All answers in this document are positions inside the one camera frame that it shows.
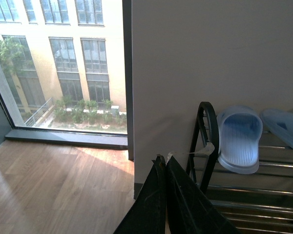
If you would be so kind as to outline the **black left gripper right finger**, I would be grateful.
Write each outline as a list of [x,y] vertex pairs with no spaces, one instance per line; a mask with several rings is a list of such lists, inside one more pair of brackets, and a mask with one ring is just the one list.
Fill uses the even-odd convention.
[[166,165],[167,214],[172,234],[238,234],[174,157]]

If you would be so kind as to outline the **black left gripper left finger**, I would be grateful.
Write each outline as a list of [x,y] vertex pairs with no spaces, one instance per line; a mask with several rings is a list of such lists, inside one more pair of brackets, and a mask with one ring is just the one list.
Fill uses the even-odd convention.
[[114,233],[164,234],[166,228],[166,163],[162,155],[153,166],[134,204]]

